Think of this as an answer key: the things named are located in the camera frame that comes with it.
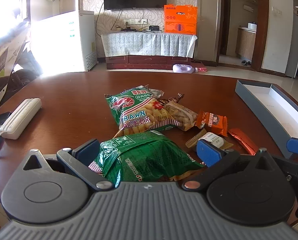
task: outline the gray ribbed panel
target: gray ribbed panel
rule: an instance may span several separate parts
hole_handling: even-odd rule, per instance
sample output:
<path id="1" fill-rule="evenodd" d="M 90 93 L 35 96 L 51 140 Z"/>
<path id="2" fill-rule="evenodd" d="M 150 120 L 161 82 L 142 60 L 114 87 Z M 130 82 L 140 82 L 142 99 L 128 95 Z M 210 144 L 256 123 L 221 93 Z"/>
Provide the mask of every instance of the gray ribbed panel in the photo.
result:
<path id="1" fill-rule="evenodd" d="M 12 221 L 2 240 L 298 240 L 285 223 L 252 228 L 218 216 L 199 193 L 176 183 L 122 182 L 110 192 L 93 195 L 76 216 L 58 224 L 28 226 Z"/>

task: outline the power strip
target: power strip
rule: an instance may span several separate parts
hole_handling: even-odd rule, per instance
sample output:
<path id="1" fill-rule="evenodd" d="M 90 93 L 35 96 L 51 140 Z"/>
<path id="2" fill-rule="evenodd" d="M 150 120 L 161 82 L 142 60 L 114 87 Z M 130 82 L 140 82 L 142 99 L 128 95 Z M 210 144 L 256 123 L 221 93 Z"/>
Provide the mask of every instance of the power strip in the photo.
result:
<path id="1" fill-rule="evenodd" d="M 41 106 L 42 103 L 40 98 L 29 98 L 24 100 L 1 126 L 1 136 L 7 139 L 18 139 Z"/>

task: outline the red snack stick wrapper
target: red snack stick wrapper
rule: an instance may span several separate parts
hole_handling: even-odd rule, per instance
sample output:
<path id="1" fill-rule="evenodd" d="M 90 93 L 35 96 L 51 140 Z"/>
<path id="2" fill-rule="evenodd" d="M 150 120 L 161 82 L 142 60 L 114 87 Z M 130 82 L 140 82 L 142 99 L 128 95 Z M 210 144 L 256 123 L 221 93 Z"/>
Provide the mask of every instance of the red snack stick wrapper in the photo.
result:
<path id="1" fill-rule="evenodd" d="M 205 128 L 208 132 L 217 135 L 227 136 L 228 121 L 226 116 L 200 111 L 196 126 L 199 129 Z"/>
<path id="2" fill-rule="evenodd" d="M 248 152 L 248 154 L 256 154 L 258 147 L 243 131 L 241 131 L 239 128 L 232 128 L 228 131 L 228 133 L 239 142 L 239 144 Z"/>

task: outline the cardboard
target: cardboard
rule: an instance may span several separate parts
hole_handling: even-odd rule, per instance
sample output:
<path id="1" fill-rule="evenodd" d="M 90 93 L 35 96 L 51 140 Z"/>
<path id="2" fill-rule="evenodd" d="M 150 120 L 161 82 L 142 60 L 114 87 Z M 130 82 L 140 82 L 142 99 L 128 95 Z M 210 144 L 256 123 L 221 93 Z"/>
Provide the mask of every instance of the cardboard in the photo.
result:
<path id="1" fill-rule="evenodd" d="M 196 34 L 198 8 L 192 5 L 165 5 L 165 32 Z"/>

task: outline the wooden cabinet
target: wooden cabinet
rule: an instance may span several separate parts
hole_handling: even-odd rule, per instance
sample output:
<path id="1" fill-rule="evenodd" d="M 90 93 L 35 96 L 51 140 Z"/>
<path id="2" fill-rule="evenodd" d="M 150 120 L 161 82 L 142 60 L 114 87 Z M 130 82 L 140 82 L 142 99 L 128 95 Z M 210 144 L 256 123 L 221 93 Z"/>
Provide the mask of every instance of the wooden cabinet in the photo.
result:
<path id="1" fill-rule="evenodd" d="M 108 69 L 170 69 L 174 64 L 190 65 L 188 57 L 128 55 L 106 57 Z"/>
<path id="2" fill-rule="evenodd" d="M 256 33 L 244 29 L 238 29 L 236 54 L 248 60 L 253 59 Z"/>

